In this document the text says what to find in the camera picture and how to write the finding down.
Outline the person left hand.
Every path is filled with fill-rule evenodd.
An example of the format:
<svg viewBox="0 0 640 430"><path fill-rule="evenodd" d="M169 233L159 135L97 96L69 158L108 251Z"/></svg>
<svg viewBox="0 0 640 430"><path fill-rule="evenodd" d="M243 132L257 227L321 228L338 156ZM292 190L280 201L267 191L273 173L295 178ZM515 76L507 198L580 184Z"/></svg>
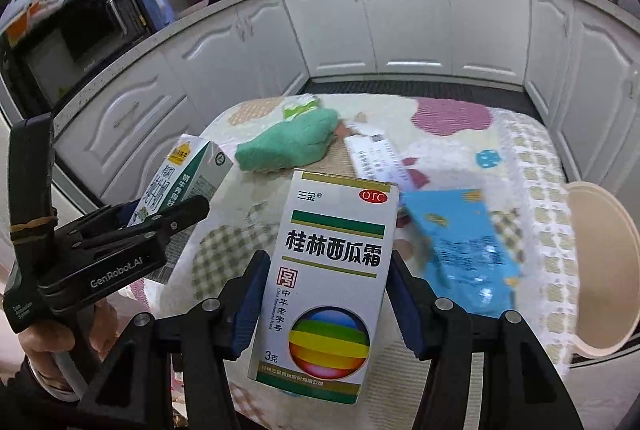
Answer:
<svg viewBox="0 0 640 430"><path fill-rule="evenodd" d="M117 312L105 299L96 302L94 320L88 338L90 346L101 361L111 351L118 336ZM30 364L49 386L70 390L52 358L53 354L73 349L75 339L72 332L57 322L41 322L30 326L18 335L18 341Z"/></svg>

